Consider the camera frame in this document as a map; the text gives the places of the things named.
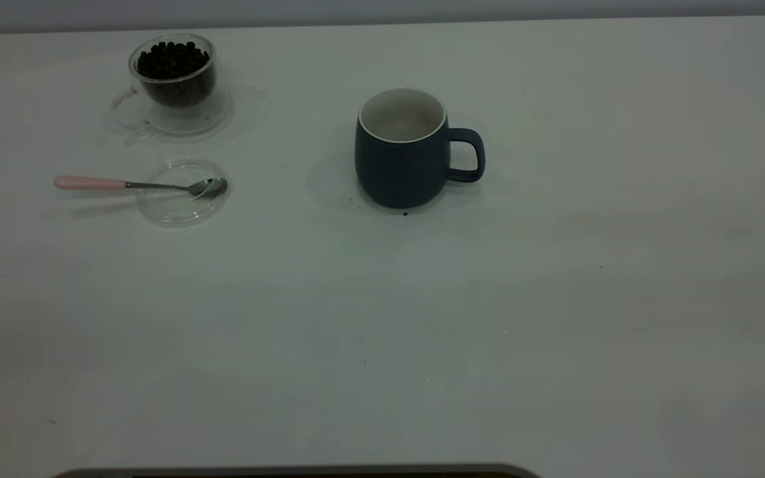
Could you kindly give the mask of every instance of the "glass cup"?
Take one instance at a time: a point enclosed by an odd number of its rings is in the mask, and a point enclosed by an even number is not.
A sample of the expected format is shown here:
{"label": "glass cup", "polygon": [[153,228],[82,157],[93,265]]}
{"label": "glass cup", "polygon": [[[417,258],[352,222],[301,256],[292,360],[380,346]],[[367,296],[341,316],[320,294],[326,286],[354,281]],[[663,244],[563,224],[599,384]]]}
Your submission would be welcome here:
{"label": "glass cup", "polygon": [[[179,78],[147,78],[137,71],[137,61],[143,52],[161,42],[193,42],[195,48],[209,54],[209,62]],[[118,121],[128,129],[151,125],[170,134],[201,133],[222,120],[232,100],[214,45],[198,35],[176,33],[149,40],[131,52],[128,72],[131,88],[112,102]],[[124,102],[131,105],[124,108]]]}

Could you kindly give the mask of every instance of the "white table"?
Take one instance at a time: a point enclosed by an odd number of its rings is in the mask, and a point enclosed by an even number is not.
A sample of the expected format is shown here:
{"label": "white table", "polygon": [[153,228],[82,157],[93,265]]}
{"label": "white table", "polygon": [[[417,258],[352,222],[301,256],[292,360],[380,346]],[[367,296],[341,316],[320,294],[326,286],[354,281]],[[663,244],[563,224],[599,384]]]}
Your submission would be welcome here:
{"label": "white table", "polygon": [[[765,17],[202,33],[236,111],[198,143],[106,114],[155,31],[0,36],[0,478],[765,476]],[[352,166],[401,84],[488,157],[407,217]],[[185,153],[234,181],[189,229],[52,188]]]}

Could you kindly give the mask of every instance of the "mug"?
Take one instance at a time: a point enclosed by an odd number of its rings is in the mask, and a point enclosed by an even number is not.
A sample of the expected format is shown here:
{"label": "mug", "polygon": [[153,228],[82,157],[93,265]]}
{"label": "mug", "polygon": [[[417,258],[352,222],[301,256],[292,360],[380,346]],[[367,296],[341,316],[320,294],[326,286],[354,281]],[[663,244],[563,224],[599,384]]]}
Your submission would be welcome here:
{"label": "mug", "polygon": [[[144,76],[137,69],[141,55],[161,43],[168,45],[194,43],[195,48],[209,56],[199,70],[179,78],[155,79]],[[165,133],[192,134],[207,130],[225,116],[230,105],[230,88],[216,57],[216,48],[199,35],[177,33],[157,37],[138,46],[128,58],[131,88],[118,94],[112,109],[122,126],[139,129],[147,124]],[[133,112],[122,112],[122,104],[133,101]]]}
{"label": "mug", "polygon": [[[470,143],[477,169],[450,167],[450,142]],[[413,208],[433,199],[444,182],[472,183],[485,170],[483,140],[475,131],[449,127],[447,111],[433,95],[394,88],[371,97],[359,110],[355,166],[371,199],[389,208]]]}

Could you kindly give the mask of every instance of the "spoon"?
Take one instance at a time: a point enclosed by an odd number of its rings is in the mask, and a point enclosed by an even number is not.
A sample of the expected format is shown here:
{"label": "spoon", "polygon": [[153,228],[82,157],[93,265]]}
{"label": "spoon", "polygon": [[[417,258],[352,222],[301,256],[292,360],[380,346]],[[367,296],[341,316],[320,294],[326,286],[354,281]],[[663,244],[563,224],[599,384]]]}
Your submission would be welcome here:
{"label": "spoon", "polygon": [[156,185],[151,183],[131,183],[122,179],[86,178],[83,176],[58,176],[55,187],[64,190],[121,190],[121,189],[175,189],[188,191],[194,196],[217,197],[228,187],[223,178],[203,179],[203,181],[177,187],[176,185]]}

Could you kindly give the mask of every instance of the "gray wall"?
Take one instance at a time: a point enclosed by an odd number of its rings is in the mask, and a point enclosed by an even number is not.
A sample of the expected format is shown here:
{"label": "gray wall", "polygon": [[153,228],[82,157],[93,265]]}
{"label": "gray wall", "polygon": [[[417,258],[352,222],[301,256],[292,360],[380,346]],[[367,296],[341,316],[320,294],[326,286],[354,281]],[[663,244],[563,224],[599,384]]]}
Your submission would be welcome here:
{"label": "gray wall", "polygon": [[0,0],[0,33],[763,13],[765,0]]}

